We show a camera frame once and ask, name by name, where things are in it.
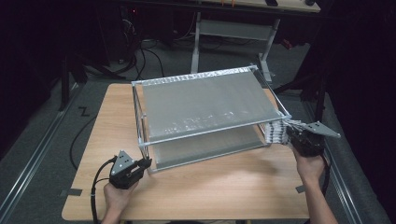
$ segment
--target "rack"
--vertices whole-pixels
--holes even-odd
[[[138,146],[153,159],[151,172],[265,147],[262,124],[291,118],[256,65],[134,81],[132,87]]]

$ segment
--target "gray metal panel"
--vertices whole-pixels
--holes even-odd
[[[247,126],[153,145],[153,159],[159,171],[262,146],[254,127]]]
[[[150,142],[280,119],[250,71],[209,75],[143,83]]]
[[[200,35],[220,35],[245,39],[268,40],[271,29],[271,26],[201,20]]]

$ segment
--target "cable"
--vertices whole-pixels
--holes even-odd
[[[148,52],[154,54],[155,57],[157,57],[158,62],[160,62],[161,72],[162,72],[162,74],[163,74],[163,77],[165,77],[165,74],[163,73],[163,63],[161,62],[160,57],[159,57],[156,53],[154,53],[153,51],[151,51],[151,50],[149,50],[149,49],[143,49],[143,50],[148,51]]]
[[[322,185],[322,194],[326,197],[327,187],[329,187],[330,182],[330,168],[332,165],[331,161],[327,161],[323,154],[320,154],[320,157],[323,159],[324,162],[324,181]]]
[[[137,63],[136,56],[133,55],[131,61],[129,61],[128,64],[125,67],[121,68],[120,70],[114,71],[114,72],[112,72],[110,70],[108,70],[108,71],[113,73],[113,74],[115,74],[115,75],[119,75],[121,73],[124,73],[124,72],[128,71],[129,69],[133,68],[134,66],[136,66],[136,63]],[[95,76],[104,76],[105,75],[103,73],[96,73],[96,72],[90,70],[87,67],[85,67],[85,71],[90,73],[90,74],[92,74],[92,75],[95,75]]]
[[[223,38],[222,37],[218,37],[218,36],[205,36],[206,38],[202,38],[202,40],[209,40],[208,42],[212,42],[212,43],[219,43],[217,46],[215,46],[214,48],[206,48],[206,47],[204,47],[204,44],[205,43],[203,43],[203,41],[200,41],[200,43],[199,43],[199,46],[200,46],[200,48],[202,48],[202,49],[218,49],[218,48],[220,48],[221,46],[222,46],[222,44],[223,44]]]
[[[182,40],[175,41],[174,44],[179,45],[179,46],[183,46],[183,47],[191,46],[195,42],[194,40],[190,40],[190,38],[192,38],[192,37],[194,37],[194,35],[186,37],[185,39],[182,39]],[[188,44],[180,44],[180,42],[187,42],[187,41],[189,42]]]
[[[117,156],[114,156],[113,159],[110,159],[108,161],[106,161],[98,170],[98,172],[96,173],[95,179],[93,180],[92,183],[92,189],[91,189],[91,210],[92,210],[92,217],[93,217],[93,223],[94,224],[98,224],[98,215],[96,213],[96,201],[95,201],[95,192],[96,192],[96,183],[103,180],[97,180],[99,174],[102,172],[103,168],[105,168],[105,166],[109,165],[111,162],[116,162],[117,160]]]
[[[93,67],[94,69],[98,70],[99,72],[101,72],[103,75],[108,76],[108,77],[112,77],[114,79],[125,79],[125,77],[120,77],[117,74],[114,74],[113,72],[111,72],[110,70],[106,69],[105,67],[103,67],[100,64],[95,63],[94,61],[85,58],[81,55],[77,55],[75,54],[81,61],[83,64],[87,64],[91,67]]]
[[[102,178],[102,179],[96,181],[96,184],[99,183],[99,182],[101,182],[101,181],[107,180],[107,179],[110,179],[110,178]]]
[[[135,80],[141,80],[142,79],[141,75],[142,75],[143,69],[145,69],[145,66],[146,66],[145,52],[141,48],[140,48],[140,51],[142,52],[142,56],[143,56],[143,66],[142,66],[142,69],[140,71],[136,67],[137,77],[136,77]]]
[[[191,21],[190,28],[187,31],[187,33],[178,39],[174,39],[174,41],[183,40],[183,39],[187,39],[187,38],[191,38],[192,36],[195,36],[195,35],[187,36],[191,32],[192,26],[194,25],[195,16],[196,16],[196,12],[194,12],[194,14],[192,15],[192,21]]]
[[[79,135],[82,133],[82,131],[84,131],[84,129],[94,120],[94,119],[96,119],[98,116],[96,115],[95,117],[93,117],[93,118],[91,118],[90,119],[90,121],[88,121],[80,130],[79,130],[79,132],[77,133],[77,135],[75,136],[75,138],[73,139],[73,142],[72,142],[72,145],[70,146],[70,148],[69,148],[69,159],[70,159],[70,162],[72,163],[72,165],[73,165],[73,167],[77,170],[77,166],[76,166],[76,164],[74,163],[74,160],[73,160],[73,146],[74,146],[74,144],[76,143],[76,141],[77,141],[77,138],[79,137]]]

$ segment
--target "human hand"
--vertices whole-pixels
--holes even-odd
[[[132,192],[136,188],[138,182],[128,189],[116,189],[112,184],[107,183],[104,186],[106,198],[106,213],[102,220],[102,224],[118,223],[123,210],[131,199]]]
[[[294,157],[297,161],[297,172],[303,180],[303,184],[307,186],[318,185],[321,174],[323,173],[325,164],[320,156],[303,157],[294,147],[291,147]]]

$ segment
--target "table top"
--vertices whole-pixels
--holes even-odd
[[[135,160],[137,146],[134,99],[130,84],[108,87],[88,145],[78,167],[62,216],[92,220],[91,187],[99,167],[123,149]],[[100,174],[109,175],[111,165]],[[96,185],[98,217],[106,211],[103,185]],[[124,211],[126,220],[203,220],[308,218],[305,196],[292,151],[285,146],[252,149],[145,176]]]
[[[209,3],[221,3],[221,0],[202,0],[203,2]],[[233,0],[224,0],[224,5],[231,5]],[[305,0],[276,0],[278,3],[277,7],[269,7],[265,3],[265,0],[234,0],[233,6],[245,6],[245,7],[262,7],[271,8],[278,10],[292,10],[301,12],[320,12],[320,7],[317,3],[313,6],[308,6]]]

